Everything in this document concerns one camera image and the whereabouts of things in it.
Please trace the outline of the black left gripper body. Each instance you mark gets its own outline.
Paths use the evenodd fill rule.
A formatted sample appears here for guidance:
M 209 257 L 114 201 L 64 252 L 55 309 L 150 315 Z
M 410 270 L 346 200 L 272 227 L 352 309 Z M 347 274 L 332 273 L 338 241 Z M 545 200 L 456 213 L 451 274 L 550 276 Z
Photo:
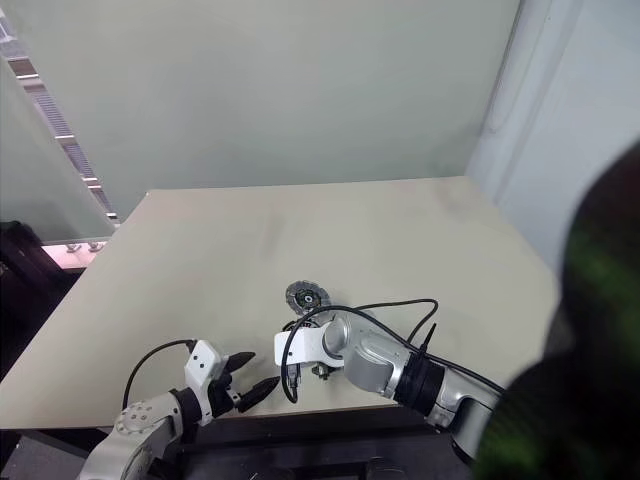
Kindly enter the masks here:
M 227 370 L 227 362 L 220 375 L 211 381 L 208 387 L 208 398 L 212 416 L 222 416 L 233 409 L 237 410 L 240 394 L 233 393 L 231 388 L 232 373 Z

